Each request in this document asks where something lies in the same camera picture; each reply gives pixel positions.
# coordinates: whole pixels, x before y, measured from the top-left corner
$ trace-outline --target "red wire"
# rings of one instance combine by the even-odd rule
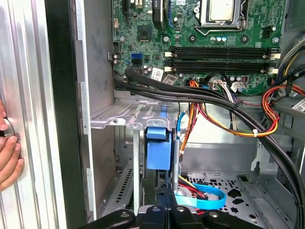
[[[183,184],[180,184],[180,183],[179,183],[179,185],[181,185],[182,187],[185,187],[185,188],[187,188],[187,189],[189,189],[189,190],[191,190],[191,191],[193,191],[193,192],[197,193],[199,196],[201,196],[201,197],[205,198],[204,194],[203,194],[203,193],[201,193],[199,190],[196,190],[195,188],[188,187],[188,186],[183,185]]]

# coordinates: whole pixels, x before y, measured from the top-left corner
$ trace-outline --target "sticker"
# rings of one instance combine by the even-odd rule
[[[305,98],[292,107],[297,111],[305,111]]]
[[[167,76],[164,78],[164,80],[162,82],[173,85],[177,80],[178,80],[178,78],[176,76],[167,74]]]
[[[232,83],[231,90],[237,92],[237,89],[240,87],[246,89],[245,85],[242,82],[234,82]]]
[[[159,68],[152,68],[152,79],[156,81],[161,81],[163,76],[163,70]]]
[[[177,0],[176,5],[177,6],[184,6],[186,4],[186,0]]]

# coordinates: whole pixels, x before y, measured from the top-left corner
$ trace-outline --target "black ram slot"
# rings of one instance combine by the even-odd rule
[[[129,0],[122,0],[122,13],[125,16],[129,14]]]
[[[267,73],[267,63],[175,61],[171,67],[177,73]]]
[[[171,52],[177,59],[201,60],[218,59],[263,59],[268,56],[268,49],[259,48],[211,48],[211,47],[171,47]]]

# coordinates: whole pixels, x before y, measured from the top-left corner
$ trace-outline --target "chip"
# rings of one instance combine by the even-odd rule
[[[151,56],[150,56],[150,55],[145,55],[145,56],[144,56],[144,59],[145,59],[146,61],[150,61]]]
[[[138,26],[138,41],[150,42],[152,40],[152,26],[151,25],[139,25]]]

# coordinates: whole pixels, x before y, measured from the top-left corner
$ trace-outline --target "finger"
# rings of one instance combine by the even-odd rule
[[[21,146],[19,143],[17,143],[9,162],[6,164],[6,166],[2,170],[0,170],[0,183],[3,182],[4,180],[6,180],[13,173],[13,171],[16,167],[20,152],[21,152]]]
[[[7,116],[1,99],[0,99],[0,116],[2,116],[3,118]]]
[[[6,180],[0,183],[0,192],[11,186],[18,179],[18,177],[20,177],[23,167],[24,167],[24,160],[19,159],[12,174]]]
[[[8,125],[5,123],[4,118],[0,116],[0,130],[4,131],[8,129]]]
[[[12,136],[6,141],[5,146],[0,152],[0,171],[6,166],[6,164],[10,160],[10,157],[14,152],[16,143],[17,143],[16,136]]]

